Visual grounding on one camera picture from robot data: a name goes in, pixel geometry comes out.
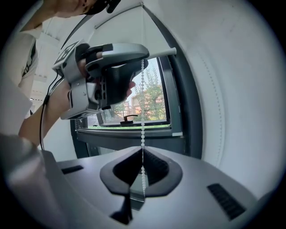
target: black cable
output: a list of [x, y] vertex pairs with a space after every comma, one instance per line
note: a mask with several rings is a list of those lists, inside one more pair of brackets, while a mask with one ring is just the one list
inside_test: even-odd
[[[41, 119], [40, 119], [40, 145], [41, 145], [41, 149], [42, 149], [42, 150], [43, 150], [43, 145], [42, 145], [42, 119], [43, 119], [44, 108], [45, 108], [45, 106], [48, 104], [49, 99], [50, 99], [50, 96], [49, 96], [50, 87], [51, 87], [51, 86], [53, 85], [53, 83], [57, 80], [58, 76], [59, 76], [59, 73], [58, 73], [58, 71], [57, 71], [57, 76], [56, 76], [56, 78], [53, 80], [53, 82], [50, 84], [50, 86], [48, 87], [48, 92], [47, 92], [46, 97], [45, 97], [44, 102], [43, 102], [43, 108], [42, 108]], [[54, 84], [54, 86], [52, 87], [52, 89], [55, 87], [55, 85], [57, 85], [57, 83], [58, 83], [60, 80], [58, 80], [58, 81]]]
[[50, 91], [52, 91], [52, 90], [58, 85], [58, 83], [59, 83], [60, 81], [62, 81], [62, 80], [63, 80], [63, 77], [61, 77], [58, 81], [56, 81], [55, 84], [54, 84], [54, 86], [51, 88]]

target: hand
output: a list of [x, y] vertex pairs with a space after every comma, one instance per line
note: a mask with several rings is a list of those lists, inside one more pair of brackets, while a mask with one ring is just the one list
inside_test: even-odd
[[[102, 57], [102, 52], [98, 52], [97, 53], [97, 58], [100, 59]], [[78, 64], [77, 66], [79, 67], [79, 70], [80, 70], [80, 73], [83, 75], [84, 78], [87, 78], [88, 77], [88, 73], [87, 71], [85, 70], [85, 65], [86, 65], [86, 60], [85, 59], [82, 59]], [[127, 99], [128, 96], [130, 96], [132, 94], [132, 91], [131, 89], [133, 87], [135, 87], [136, 84], [134, 82], [130, 82], [129, 83], [129, 89], [127, 90], [126, 92], [126, 97], [125, 99]]]
[[[102, 52], [97, 53], [97, 58], [102, 57]], [[88, 73], [85, 70], [86, 60], [83, 59], [78, 63], [78, 68], [83, 77], [87, 78]], [[129, 89], [126, 92], [126, 98], [131, 95], [131, 89], [135, 87], [134, 82], [129, 83]], [[64, 80], [52, 93], [50, 100], [54, 101], [49, 103], [49, 108], [55, 112], [63, 113], [70, 108], [70, 102], [68, 100], [67, 94], [70, 91], [70, 86], [66, 80]]]

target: vent slot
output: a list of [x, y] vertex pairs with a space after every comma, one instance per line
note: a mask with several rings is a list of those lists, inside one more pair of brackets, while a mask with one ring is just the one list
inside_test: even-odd
[[226, 213], [229, 220], [233, 220], [243, 212], [245, 208], [238, 203], [220, 184], [212, 184], [207, 187], [220, 207]]
[[76, 165], [73, 167], [62, 169], [62, 172], [63, 172], [63, 174], [71, 174], [71, 173], [74, 173], [74, 172], [82, 170], [82, 169], [83, 169], [83, 167], [81, 165]]

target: handheld device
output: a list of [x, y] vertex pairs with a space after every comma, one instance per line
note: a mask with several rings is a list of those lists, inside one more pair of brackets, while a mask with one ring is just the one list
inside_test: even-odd
[[[102, 52], [97, 59], [96, 53]], [[148, 66], [149, 51], [141, 44], [113, 43], [90, 47], [83, 40], [67, 46], [58, 56], [53, 70], [71, 86], [70, 109], [61, 119], [82, 119], [126, 99], [132, 79]], [[86, 59], [84, 78], [77, 63]]]

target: fingers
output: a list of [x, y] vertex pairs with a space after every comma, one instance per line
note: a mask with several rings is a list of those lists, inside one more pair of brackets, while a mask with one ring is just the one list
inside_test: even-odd
[[128, 89], [127, 92], [126, 92], [126, 99], [127, 99], [127, 97], [129, 97], [131, 94], [132, 94], [131, 89]]
[[[100, 59], [100, 58], [102, 58], [102, 52], [97, 53], [97, 59]], [[89, 75], [85, 69], [85, 65], [86, 65], [86, 59], [82, 59], [77, 63], [77, 66], [80, 70], [80, 73], [82, 74], [82, 76], [84, 78], [87, 78]], [[126, 98], [132, 94], [131, 88], [133, 88], [135, 86], [136, 86], [136, 84], [133, 81], [129, 83], [129, 89], [126, 92]]]
[[[102, 58], [102, 52], [97, 53], [97, 59]], [[77, 67], [84, 78], [88, 77], [88, 72], [85, 70], [86, 59], [82, 59], [77, 63]]]
[[133, 87], [135, 87], [135, 86], [136, 86], [136, 84], [135, 84], [133, 81], [129, 83], [129, 88], [130, 88], [130, 89], [133, 88]]
[[88, 77], [88, 72], [85, 70], [85, 65], [86, 65], [86, 59], [81, 59], [77, 63], [77, 67], [79, 68], [80, 73], [82, 74], [82, 76], [84, 78], [87, 78]]
[[126, 92], [126, 98], [132, 94], [131, 88], [133, 88], [135, 86], [136, 86], [136, 84], [133, 81], [129, 83], [129, 89]]

